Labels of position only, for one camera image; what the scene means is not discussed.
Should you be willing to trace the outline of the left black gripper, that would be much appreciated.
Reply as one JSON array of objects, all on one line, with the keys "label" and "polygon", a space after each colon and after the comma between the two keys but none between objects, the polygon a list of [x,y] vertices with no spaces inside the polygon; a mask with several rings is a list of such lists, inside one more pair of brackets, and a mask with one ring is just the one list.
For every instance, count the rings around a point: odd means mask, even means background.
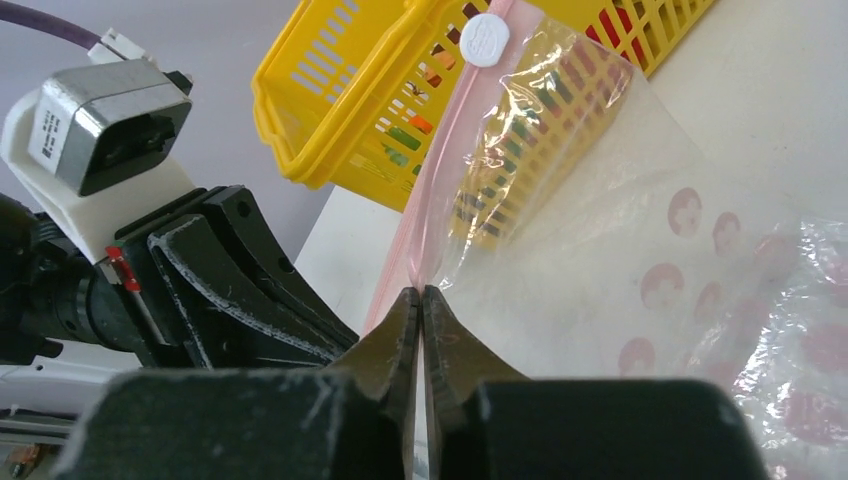
[{"label": "left black gripper", "polygon": [[159,368],[302,368],[328,352],[247,311],[251,289],[199,213],[206,192],[105,193],[35,213],[1,198],[1,362],[55,358],[62,340]]}]

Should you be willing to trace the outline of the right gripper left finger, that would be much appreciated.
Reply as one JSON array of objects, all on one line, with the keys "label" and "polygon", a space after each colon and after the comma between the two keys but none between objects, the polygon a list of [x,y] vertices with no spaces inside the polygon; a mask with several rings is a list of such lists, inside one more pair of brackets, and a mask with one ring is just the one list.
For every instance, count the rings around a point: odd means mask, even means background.
[{"label": "right gripper left finger", "polygon": [[421,297],[323,368],[141,370],[110,381],[55,479],[409,479]]}]

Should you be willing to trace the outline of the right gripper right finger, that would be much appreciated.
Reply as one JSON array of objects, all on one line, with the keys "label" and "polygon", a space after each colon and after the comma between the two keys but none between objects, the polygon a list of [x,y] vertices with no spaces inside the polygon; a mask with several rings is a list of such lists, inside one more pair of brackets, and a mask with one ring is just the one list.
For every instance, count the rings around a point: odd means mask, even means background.
[{"label": "right gripper right finger", "polygon": [[763,479],[742,414],[692,379],[532,380],[422,292],[434,479]]}]

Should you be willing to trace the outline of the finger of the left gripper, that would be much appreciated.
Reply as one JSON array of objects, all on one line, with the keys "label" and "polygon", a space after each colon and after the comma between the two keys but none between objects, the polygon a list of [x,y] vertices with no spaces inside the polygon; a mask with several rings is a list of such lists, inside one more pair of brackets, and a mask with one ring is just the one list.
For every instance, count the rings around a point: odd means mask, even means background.
[{"label": "finger of the left gripper", "polygon": [[344,352],[359,340],[294,267],[246,187],[211,189],[201,213],[251,289],[270,305],[262,313],[247,302],[262,324],[328,352]]}]

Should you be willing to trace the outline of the clear pink-dotted zip bag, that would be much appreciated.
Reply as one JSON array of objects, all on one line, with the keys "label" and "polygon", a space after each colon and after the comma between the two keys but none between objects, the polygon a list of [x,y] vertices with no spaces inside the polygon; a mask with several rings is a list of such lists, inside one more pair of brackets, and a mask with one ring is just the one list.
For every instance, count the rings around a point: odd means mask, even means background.
[{"label": "clear pink-dotted zip bag", "polygon": [[525,1],[463,71],[376,289],[432,285],[531,377],[693,376],[773,479],[847,475],[847,227],[707,162],[626,59]]}]

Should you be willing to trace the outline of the yellow plastic basket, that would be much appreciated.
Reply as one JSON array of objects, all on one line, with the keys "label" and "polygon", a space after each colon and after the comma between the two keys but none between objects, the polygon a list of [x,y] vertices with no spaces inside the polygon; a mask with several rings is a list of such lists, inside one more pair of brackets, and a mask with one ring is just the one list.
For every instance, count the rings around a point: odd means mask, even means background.
[{"label": "yellow plastic basket", "polygon": [[[528,1],[650,75],[715,1]],[[403,211],[459,80],[462,27],[497,1],[301,1],[252,82],[260,139],[282,175],[332,183]],[[577,46],[541,93],[565,118],[603,85],[601,52]]]}]

